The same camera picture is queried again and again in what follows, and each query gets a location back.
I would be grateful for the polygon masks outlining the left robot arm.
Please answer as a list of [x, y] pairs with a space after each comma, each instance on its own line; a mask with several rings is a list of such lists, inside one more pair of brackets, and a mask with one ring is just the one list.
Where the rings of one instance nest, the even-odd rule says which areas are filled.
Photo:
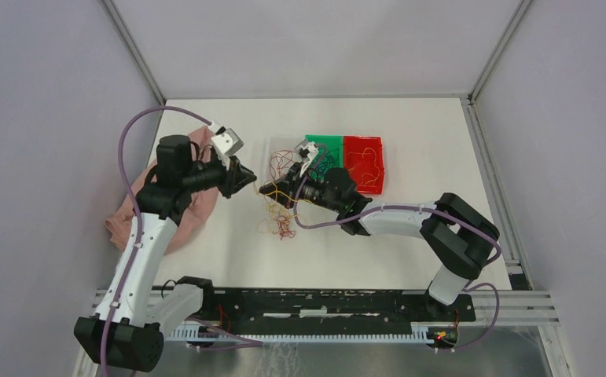
[[218, 189], [226, 198], [255, 181], [237, 158], [243, 141], [227, 130], [211, 137], [209, 159], [186, 135], [160, 139], [156, 165], [137, 193], [127, 245], [116, 274], [94, 314], [80, 317], [74, 335], [90, 359], [108, 368], [150, 372], [158, 364], [165, 338], [187, 318], [204, 320], [217, 308], [209, 279], [184, 276], [162, 301], [149, 306], [164, 252], [182, 223], [193, 195]]

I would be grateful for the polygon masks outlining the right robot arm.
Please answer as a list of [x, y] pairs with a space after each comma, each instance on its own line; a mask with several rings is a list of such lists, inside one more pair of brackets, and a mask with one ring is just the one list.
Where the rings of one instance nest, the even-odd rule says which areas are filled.
[[496, 225], [452, 192], [430, 203], [388, 204], [362, 195], [344, 168], [332, 168], [317, 180], [303, 171], [301, 163], [294, 163], [284, 176], [261, 186], [259, 193], [290, 210], [309, 202], [333, 211], [337, 214], [333, 224], [352, 236], [424, 240], [441, 262], [423, 300], [424, 312], [433, 320], [446, 319], [460, 293], [501, 254]]

